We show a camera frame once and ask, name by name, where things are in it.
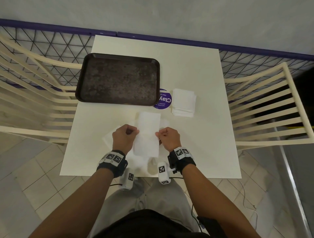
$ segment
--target forearm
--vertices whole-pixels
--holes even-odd
[[[198,216],[216,219],[230,238],[260,237],[242,212],[196,166],[187,165],[182,175]]]
[[[113,173],[109,169],[98,169],[36,228],[30,238],[86,238],[112,180]]]

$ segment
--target person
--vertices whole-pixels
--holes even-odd
[[[198,170],[187,149],[184,153],[189,157],[174,157],[169,163],[182,174],[198,220],[209,235],[199,232],[185,193],[174,179],[164,185],[156,179],[145,192],[141,179],[134,179],[131,190],[118,190],[105,200],[113,178],[124,171],[117,169],[115,163],[120,161],[119,164],[126,167],[125,155],[132,149],[138,133],[137,128],[130,125],[118,128],[112,134],[112,151],[104,156],[96,172],[58,206],[30,238],[260,237],[241,211]],[[170,155],[182,148],[175,129],[164,128],[156,132],[156,136]],[[113,160],[110,154],[118,157]]]

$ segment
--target brown tray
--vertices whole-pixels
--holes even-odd
[[[153,106],[159,76],[155,59],[91,53],[84,58],[75,96],[81,102]]]

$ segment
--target person's left arm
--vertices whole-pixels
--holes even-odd
[[[120,127],[112,134],[112,150],[120,150],[126,155],[132,149],[138,133],[136,127]],[[113,178],[114,173],[110,169],[99,168],[56,208],[29,238],[86,238],[96,221]]]

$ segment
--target square tabletop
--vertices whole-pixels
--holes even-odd
[[[189,149],[199,170],[207,178],[241,178],[224,78],[217,49],[95,36],[92,53],[154,58],[160,63],[160,88],[194,91],[194,117],[174,116],[171,106],[118,105],[79,102],[64,155],[60,175],[91,176],[98,162],[112,148],[103,137],[119,125],[135,121],[141,111],[161,114],[178,130],[181,144]],[[136,177],[158,177],[157,163],[168,161],[160,146],[158,158],[134,167]]]

